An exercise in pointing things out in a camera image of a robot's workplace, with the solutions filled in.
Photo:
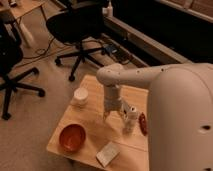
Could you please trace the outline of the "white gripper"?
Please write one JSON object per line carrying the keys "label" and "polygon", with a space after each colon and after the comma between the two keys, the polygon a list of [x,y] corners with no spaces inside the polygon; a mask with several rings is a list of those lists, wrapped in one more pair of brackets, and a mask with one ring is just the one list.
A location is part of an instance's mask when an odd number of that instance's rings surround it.
{"label": "white gripper", "polygon": [[104,113],[103,121],[106,121],[111,111],[118,111],[121,119],[126,119],[126,114],[123,110],[120,110],[122,106],[122,98],[120,90],[118,89],[105,89],[104,90]]}

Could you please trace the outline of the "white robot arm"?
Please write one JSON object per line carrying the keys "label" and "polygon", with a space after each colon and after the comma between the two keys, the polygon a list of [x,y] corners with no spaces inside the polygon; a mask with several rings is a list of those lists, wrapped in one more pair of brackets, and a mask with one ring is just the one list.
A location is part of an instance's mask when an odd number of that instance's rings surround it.
{"label": "white robot arm", "polygon": [[148,91],[150,171],[213,171],[213,64],[184,63],[124,69],[102,67],[106,112],[116,109],[128,85]]}

